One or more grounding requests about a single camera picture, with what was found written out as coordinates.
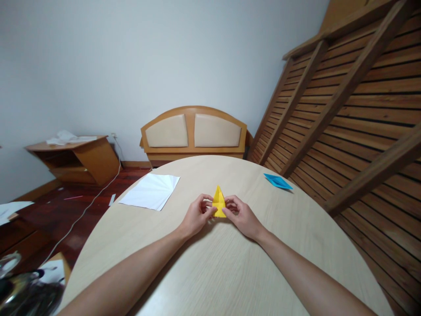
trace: bed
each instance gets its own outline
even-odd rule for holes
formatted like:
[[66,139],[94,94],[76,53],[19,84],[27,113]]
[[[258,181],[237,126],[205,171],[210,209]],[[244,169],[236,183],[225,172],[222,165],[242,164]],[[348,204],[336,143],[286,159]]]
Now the bed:
[[141,128],[143,147],[153,167],[205,154],[243,159],[253,138],[247,125],[205,106],[184,106],[162,113]]

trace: metal kettle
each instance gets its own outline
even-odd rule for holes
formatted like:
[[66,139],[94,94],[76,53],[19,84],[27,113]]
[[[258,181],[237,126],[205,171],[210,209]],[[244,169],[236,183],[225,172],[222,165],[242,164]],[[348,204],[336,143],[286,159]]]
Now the metal kettle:
[[0,316],[47,316],[59,306],[64,286],[39,281],[44,270],[11,275],[0,279]]

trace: yellow origami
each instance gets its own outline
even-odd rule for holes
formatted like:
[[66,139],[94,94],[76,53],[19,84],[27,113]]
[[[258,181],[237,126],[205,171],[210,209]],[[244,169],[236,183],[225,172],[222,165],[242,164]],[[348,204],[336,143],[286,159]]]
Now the yellow origami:
[[212,206],[215,206],[218,208],[218,210],[214,214],[215,217],[226,217],[224,212],[222,211],[222,208],[225,207],[225,199],[224,199],[224,195],[222,194],[221,188],[219,186],[217,186],[216,188]]

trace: electrical cable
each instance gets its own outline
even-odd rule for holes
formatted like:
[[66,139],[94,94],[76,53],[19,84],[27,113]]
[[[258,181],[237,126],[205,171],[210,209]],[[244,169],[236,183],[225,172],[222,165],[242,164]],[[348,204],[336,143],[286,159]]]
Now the electrical cable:
[[[115,137],[113,137],[114,138],[114,140],[115,140],[115,143],[118,145],[118,148],[120,148],[120,152],[121,152],[121,154],[123,155],[123,150],[121,149],[121,147],[120,147],[120,144],[117,142],[117,140],[116,140],[116,138]],[[45,261],[42,263],[42,265],[44,264],[44,263],[46,263],[47,261],[48,261],[48,259],[50,259],[50,257],[51,257],[51,255],[53,254],[53,252],[54,252],[54,250],[56,250],[56,248],[57,248],[57,246],[70,234],[70,232],[71,232],[71,230],[73,229],[73,227],[75,226],[75,224],[85,215],[85,213],[86,213],[86,211],[89,209],[89,207],[91,207],[91,205],[94,203],[94,201],[96,200],[96,198],[97,197],[99,197],[100,195],[101,195],[101,193],[102,193],[102,191],[104,191],[105,189],[107,189],[108,187],[109,187],[109,185],[110,184],[112,184],[113,183],[113,181],[118,177],[118,175],[120,174],[120,170],[121,170],[121,159],[120,159],[120,155],[117,155],[118,156],[118,173],[116,174],[116,176],[114,177],[114,179],[112,179],[111,180],[111,182],[110,183],[108,183],[107,184],[107,186],[106,187],[104,187],[99,193],[98,193],[98,195],[96,196],[96,197],[94,197],[93,198],[93,200],[92,200],[92,202],[91,202],[91,204],[89,204],[88,205],[88,207],[87,208],[85,208],[85,210],[83,211],[83,213],[82,213],[82,215],[80,215],[80,217],[77,219],[77,220],[75,220],[74,222],[73,222],[73,224],[72,224],[72,226],[70,227],[70,229],[69,229],[69,231],[67,232],[67,234],[65,234],[64,235],[64,237],[63,238],[61,238],[57,243],[56,243],[56,245],[54,246],[54,248],[53,248],[53,250],[51,250],[51,252],[50,252],[50,254],[47,256],[47,258],[45,259]]]

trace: white paper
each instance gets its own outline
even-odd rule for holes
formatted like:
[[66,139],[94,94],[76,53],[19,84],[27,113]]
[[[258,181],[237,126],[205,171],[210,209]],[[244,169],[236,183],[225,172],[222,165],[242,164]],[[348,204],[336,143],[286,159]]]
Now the white paper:
[[180,177],[148,173],[119,203],[160,211],[174,191],[178,180]]
[[0,226],[9,222],[7,218],[10,215],[31,204],[34,204],[34,202],[20,201],[0,204]]
[[110,203],[108,203],[108,206],[112,206],[112,204],[114,203],[114,199],[115,199],[115,193],[111,195]]
[[66,284],[63,260],[48,261],[39,268],[44,270],[44,275],[40,279],[41,282],[56,283],[63,279],[60,283]]
[[61,130],[57,133],[57,137],[50,138],[46,141],[48,145],[59,145],[83,143],[96,140],[96,136],[76,136],[67,130]]

